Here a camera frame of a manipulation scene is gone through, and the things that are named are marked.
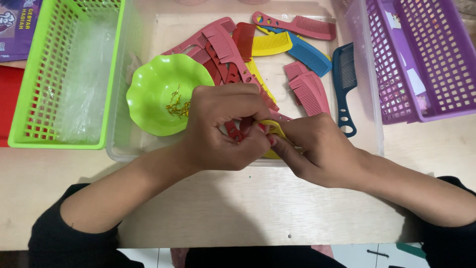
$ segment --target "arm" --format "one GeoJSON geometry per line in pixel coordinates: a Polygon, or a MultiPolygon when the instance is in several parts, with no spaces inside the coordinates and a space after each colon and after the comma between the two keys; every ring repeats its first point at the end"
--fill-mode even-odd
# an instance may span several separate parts
{"type": "Polygon", "coordinates": [[[239,144],[218,129],[232,118],[271,118],[255,85],[197,87],[191,103],[180,142],[146,153],[91,185],[70,187],[37,220],[29,242],[33,264],[90,267],[120,262],[125,256],[115,250],[115,235],[127,214],[196,172],[240,170],[269,150],[263,125],[253,126],[239,144]]]}
{"type": "Polygon", "coordinates": [[[459,181],[448,183],[355,148],[325,113],[280,125],[305,150],[301,154],[270,135],[272,149],[296,176],[324,187],[366,192],[411,210],[426,221],[424,250],[432,267],[471,263],[467,258],[476,252],[476,196],[459,187],[459,181]]]}

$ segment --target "blue comb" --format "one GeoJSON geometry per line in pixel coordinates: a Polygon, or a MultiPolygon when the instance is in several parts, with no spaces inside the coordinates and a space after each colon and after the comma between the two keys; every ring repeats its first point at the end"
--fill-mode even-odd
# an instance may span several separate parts
{"type": "Polygon", "coordinates": [[[347,138],[357,134],[356,126],[350,118],[347,107],[347,93],[357,87],[357,76],[354,65],[354,43],[350,43],[337,48],[332,55],[332,78],[334,79],[334,89],[336,90],[337,107],[339,109],[338,126],[349,126],[352,132],[345,133],[347,138]]]}
{"type": "MultiPolygon", "coordinates": [[[[275,33],[282,33],[284,31],[287,31],[284,29],[275,29],[270,26],[261,27],[275,33]]],[[[322,52],[317,50],[315,47],[313,47],[306,41],[300,39],[295,34],[289,31],[287,32],[289,33],[289,36],[291,37],[291,42],[293,43],[293,48],[288,51],[291,56],[304,63],[319,77],[323,77],[332,69],[332,63],[324,54],[322,54],[322,52]]]]}

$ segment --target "hand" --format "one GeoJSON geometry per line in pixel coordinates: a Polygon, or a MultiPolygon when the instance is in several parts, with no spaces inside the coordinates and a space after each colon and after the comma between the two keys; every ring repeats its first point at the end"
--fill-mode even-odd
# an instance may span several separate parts
{"type": "Polygon", "coordinates": [[[254,84],[236,83],[193,90],[185,137],[179,142],[187,165],[200,170],[241,170],[270,148],[267,128],[257,124],[237,143],[218,128],[238,117],[270,119],[271,114],[254,84]]]}
{"type": "Polygon", "coordinates": [[[294,174],[328,188],[362,190],[372,157],[355,148],[327,113],[298,118],[279,125],[290,142],[302,147],[301,154],[286,140],[269,135],[272,149],[294,174]]]}

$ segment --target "fingernail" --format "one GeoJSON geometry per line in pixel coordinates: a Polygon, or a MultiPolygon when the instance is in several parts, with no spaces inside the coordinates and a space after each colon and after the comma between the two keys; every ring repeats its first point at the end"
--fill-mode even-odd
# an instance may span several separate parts
{"type": "Polygon", "coordinates": [[[266,127],[262,123],[258,123],[259,128],[261,129],[261,132],[266,133],[266,127]]]}
{"type": "Polygon", "coordinates": [[[268,136],[269,143],[271,146],[275,146],[278,141],[273,136],[268,136]]]}

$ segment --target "green plastic basket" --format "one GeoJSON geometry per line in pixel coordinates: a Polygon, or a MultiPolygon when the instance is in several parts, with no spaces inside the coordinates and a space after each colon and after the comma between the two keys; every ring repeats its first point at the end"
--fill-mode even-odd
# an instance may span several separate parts
{"type": "MultiPolygon", "coordinates": [[[[56,112],[61,105],[61,81],[68,68],[69,45],[74,36],[75,22],[90,20],[107,9],[119,10],[120,5],[120,0],[43,1],[11,124],[10,147],[91,150],[105,147],[110,87],[97,144],[68,144],[56,140],[55,122],[59,119],[56,112]]],[[[117,30],[116,43],[119,32],[120,29],[117,30]]]]}

